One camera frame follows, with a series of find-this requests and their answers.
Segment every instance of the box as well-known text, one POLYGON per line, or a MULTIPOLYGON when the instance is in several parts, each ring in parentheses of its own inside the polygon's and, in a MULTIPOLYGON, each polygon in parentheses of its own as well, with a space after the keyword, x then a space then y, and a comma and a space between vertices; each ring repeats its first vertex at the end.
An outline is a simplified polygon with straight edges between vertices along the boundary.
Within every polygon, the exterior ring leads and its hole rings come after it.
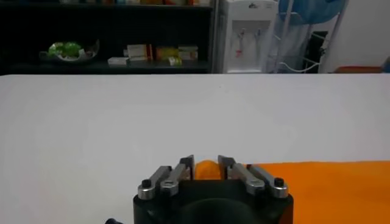
POLYGON ((164 61, 169 57, 178 57, 179 50, 176 47, 156 47, 156 60, 164 61))
POLYGON ((108 60, 108 65, 127 65, 130 61, 125 57, 112 57, 108 60))
POLYGON ((152 60, 152 46, 150 44, 127 45, 127 56, 131 61, 152 60))
POLYGON ((179 46, 179 57, 182 60, 197 60, 197 46, 179 46))

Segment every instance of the black shelf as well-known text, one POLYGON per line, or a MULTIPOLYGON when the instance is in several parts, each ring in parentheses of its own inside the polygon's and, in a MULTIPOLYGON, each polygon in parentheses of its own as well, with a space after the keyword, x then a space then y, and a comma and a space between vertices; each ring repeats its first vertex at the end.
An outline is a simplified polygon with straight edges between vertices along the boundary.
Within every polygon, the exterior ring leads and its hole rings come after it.
POLYGON ((205 74, 209 56, 212 7, 191 5, 62 4, 59 2, 0 2, 0 75, 4 74, 205 74), (84 65, 42 63, 41 51, 59 41, 90 46, 99 40, 99 53, 84 65), (198 47, 199 62, 134 62, 109 66, 110 57, 123 57, 129 44, 198 47))
POLYGON ((134 61, 127 66, 95 61, 85 65, 17 63, 8 66, 3 74, 206 74, 207 71, 206 61, 183 61, 180 66, 170 66, 167 61, 134 61))
POLYGON ((126 10, 202 10, 211 11, 209 6, 196 5, 141 5, 141 4, 103 4, 103 3, 61 3, 61 2, 0 2, 0 7, 17 7, 28 9, 60 8, 60 9, 126 9, 126 10))

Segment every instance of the cable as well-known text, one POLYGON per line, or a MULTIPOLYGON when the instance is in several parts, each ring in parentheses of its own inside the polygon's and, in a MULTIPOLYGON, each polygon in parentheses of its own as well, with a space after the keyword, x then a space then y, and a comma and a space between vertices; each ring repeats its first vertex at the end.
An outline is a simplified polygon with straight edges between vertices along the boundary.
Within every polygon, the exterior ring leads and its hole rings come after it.
POLYGON ((314 68, 315 66, 319 66, 320 65, 320 63, 315 63, 314 65, 310 66, 309 68, 306 68, 306 69, 303 69, 303 70, 295 70, 295 69, 291 68, 290 66, 288 66, 284 62, 280 62, 279 64, 286 66, 288 69, 292 70, 293 72, 305 72, 305 71, 308 71, 308 70, 314 68))

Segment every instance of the screw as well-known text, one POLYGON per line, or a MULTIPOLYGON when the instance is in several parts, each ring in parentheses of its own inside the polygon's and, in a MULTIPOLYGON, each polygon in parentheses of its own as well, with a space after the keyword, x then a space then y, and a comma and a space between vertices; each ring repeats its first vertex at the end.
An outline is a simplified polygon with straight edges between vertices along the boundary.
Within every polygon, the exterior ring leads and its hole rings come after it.
POLYGON ((277 177, 274 179, 274 185, 275 187, 283 187, 285 185, 285 181, 282 178, 277 177))
POLYGON ((141 183, 142 188, 149 188, 152 186, 152 181, 150 179, 145 179, 141 183))

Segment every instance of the white wall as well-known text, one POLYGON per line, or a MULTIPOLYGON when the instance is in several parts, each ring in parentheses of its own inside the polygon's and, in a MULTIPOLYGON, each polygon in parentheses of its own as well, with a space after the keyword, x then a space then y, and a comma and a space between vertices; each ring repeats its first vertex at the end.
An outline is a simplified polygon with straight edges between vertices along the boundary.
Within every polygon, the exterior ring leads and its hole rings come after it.
POLYGON ((132 223, 182 156, 390 159, 388 75, 0 77, 0 222, 132 223))
POLYGON ((324 72, 340 66, 381 66, 390 57, 390 1, 349 0, 324 72))

